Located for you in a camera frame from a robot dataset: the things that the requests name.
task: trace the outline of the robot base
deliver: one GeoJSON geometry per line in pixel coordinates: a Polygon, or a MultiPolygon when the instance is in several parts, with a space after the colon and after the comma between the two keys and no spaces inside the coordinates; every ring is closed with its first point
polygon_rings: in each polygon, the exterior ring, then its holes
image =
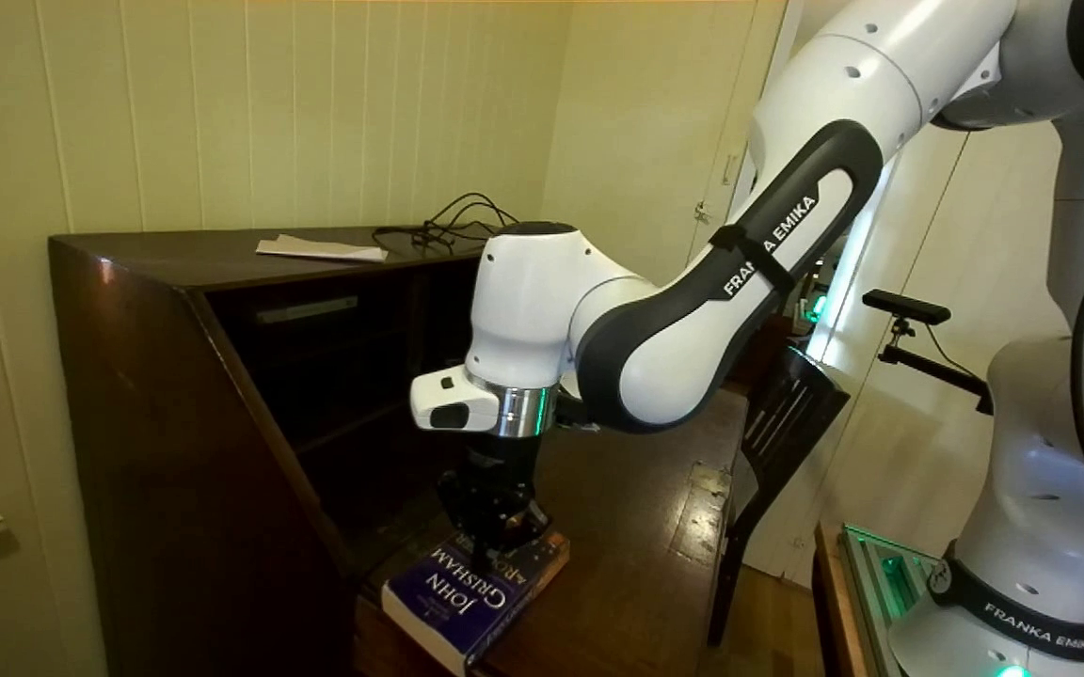
{"type": "Polygon", "coordinates": [[[932,597],[921,597],[914,615],[890,631],[890,646],[909,677],[1084,677],[1084,662],[1033,650],[932,597]]]}

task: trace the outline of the white robot link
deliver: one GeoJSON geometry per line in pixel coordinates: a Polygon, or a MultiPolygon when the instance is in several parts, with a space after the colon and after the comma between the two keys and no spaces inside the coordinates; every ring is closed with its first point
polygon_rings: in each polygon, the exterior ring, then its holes
{"type": "Polygon", "coordinates": [[[893,650],[914,677],[1084,677],[1084,0],[848,5],[757,104],[749,201],[661,291],[565,227],[493,236],[468,361],[410,387],[420,430],[477,434],[471,468],[520,460],[458,527],[512,546],[546,518],[528,476],[558,392],[617,430],[685,423],[914,133],[1023,121],[1063,140],[1047,291],[1073,336],[995,356],[991,478],[893,650]]]}

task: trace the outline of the black chair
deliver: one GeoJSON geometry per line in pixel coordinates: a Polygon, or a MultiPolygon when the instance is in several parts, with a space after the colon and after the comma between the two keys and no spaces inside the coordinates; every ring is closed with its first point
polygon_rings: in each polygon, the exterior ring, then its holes
{"type": "Polygon", "coordinates": [[[744,434],[732,464],[732,498],[723,508],[732,527],[708,625],[713,646],[723,642],[732,621],[744,543],[842,402],[848,392],[814,369],[802,349],[787,349],[783,361],[749,387],[744,434]]]}

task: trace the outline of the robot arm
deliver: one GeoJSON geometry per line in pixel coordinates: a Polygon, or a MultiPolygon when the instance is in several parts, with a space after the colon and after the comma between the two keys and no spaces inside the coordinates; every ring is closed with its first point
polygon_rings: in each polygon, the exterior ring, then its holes
{"type": "Polygon", "coordinates": [[[1013,9],[860,0],[836,14],[757,108],[754,201],[661,291],[577,229],[493,236],[476,287],[471,354],[415,380],[415,423],[541,438],[560,380],[594,423],[685,423],[781,308],[787,279],[842,236],[883,163],[975,81],[1013,9]]]}

